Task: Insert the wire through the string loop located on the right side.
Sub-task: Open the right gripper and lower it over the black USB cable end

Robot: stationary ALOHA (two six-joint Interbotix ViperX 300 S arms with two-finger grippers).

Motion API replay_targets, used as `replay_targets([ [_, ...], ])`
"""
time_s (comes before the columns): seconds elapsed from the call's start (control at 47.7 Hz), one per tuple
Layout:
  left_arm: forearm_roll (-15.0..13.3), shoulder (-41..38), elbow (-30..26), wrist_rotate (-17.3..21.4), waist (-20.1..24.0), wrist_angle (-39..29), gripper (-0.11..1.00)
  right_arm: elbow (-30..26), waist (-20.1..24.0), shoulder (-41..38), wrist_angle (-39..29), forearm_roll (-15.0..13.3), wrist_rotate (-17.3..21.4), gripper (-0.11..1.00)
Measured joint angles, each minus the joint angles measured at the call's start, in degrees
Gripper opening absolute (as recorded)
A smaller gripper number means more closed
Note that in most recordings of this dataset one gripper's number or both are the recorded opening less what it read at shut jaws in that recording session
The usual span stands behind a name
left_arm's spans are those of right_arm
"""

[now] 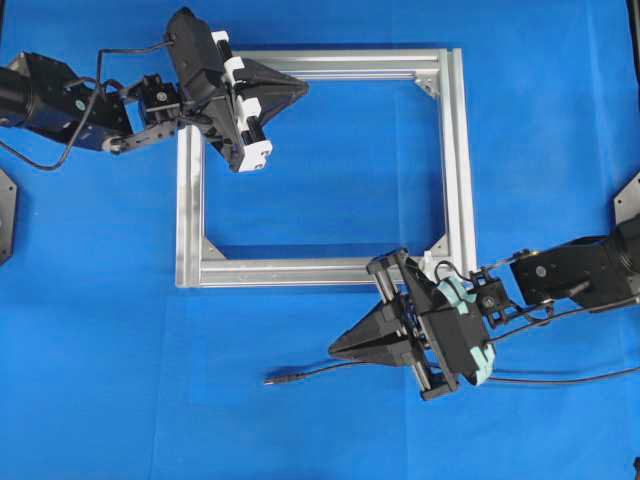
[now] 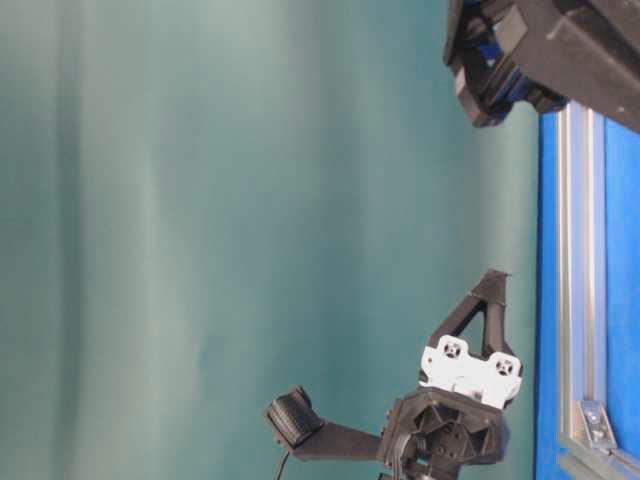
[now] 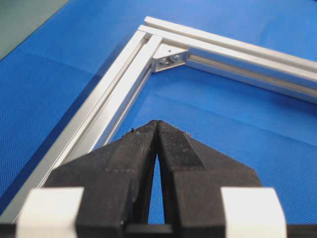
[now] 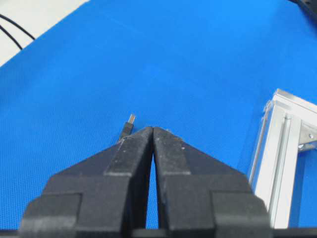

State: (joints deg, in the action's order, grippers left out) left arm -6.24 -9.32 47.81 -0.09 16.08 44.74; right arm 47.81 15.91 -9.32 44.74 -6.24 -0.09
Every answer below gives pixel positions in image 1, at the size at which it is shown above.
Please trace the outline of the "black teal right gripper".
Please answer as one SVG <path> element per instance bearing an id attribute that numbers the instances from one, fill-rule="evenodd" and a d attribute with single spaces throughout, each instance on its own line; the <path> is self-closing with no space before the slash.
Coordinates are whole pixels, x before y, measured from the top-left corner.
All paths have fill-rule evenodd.
<path id="1" fill-rule="evenodd" d="M 329 346 L 330 356 L 407 366 L 425 401 L 455 392 L 460 376 L 475 386 L 491 377 L 496 352 L 460 281 L 431 281 L 404 249 L 372 259 L 367 272 L 382 301 Z"/>

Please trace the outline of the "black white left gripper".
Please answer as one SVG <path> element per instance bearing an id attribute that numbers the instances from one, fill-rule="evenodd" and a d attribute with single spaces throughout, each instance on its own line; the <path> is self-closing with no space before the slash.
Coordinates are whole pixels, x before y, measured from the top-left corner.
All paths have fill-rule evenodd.
<path id="1" fill-rule="evenodd" d="M 165 39 L 171 42 L 185 121 L 199 129 L 232 171 L 264 168 L 273 146 L 263 126 L 306 95 L 308 84 L 234 55 L 228 33 L 211 31 L 187 7 L 173 14 Z"/>

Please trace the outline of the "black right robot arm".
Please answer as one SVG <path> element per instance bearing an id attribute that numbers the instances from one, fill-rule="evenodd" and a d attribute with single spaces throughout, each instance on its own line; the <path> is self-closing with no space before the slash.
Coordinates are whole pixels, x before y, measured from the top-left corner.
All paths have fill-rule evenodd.
<path id="1" fill-rule="evenodd" d="M 495 342 L 489 331 L 516 318 L 542 324 L 531 312 L 553 311 L 570 299 L 590 312 L 626 306 L 639 299 L 639 235 L 618 226 L 607 236 L 582 237 L 554 248 L 524 250 L 508 259 L 525 302 L 517 305 L 489 268 L 450 276 L 427 275 L 407 250 L 373 258 L 380 302 L 328 349 L 331 357 L 413 369 L 421 396 L 452 393 L 458 379 L 478 386 L 493 372 Z"/>

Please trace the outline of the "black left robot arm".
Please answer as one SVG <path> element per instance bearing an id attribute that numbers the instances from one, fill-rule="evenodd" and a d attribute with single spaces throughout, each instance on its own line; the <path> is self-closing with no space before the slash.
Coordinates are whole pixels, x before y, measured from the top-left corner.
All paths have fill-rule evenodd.
<path id="1" fill-rule="evenodd" d="M 188 8 L 169 20 L 162 42 L 177 80 L 146 75 L 124 86 L 80 77 L 65 63 L 20 53 L 1 70 L 1 124 L 64 145 L 123 154 L 193 126 L 234 172 L 263 168 L 273 146 L 265 125 L 307 94 L 306 82 L 235 55 L 226 31 L 211 31 Z"/>

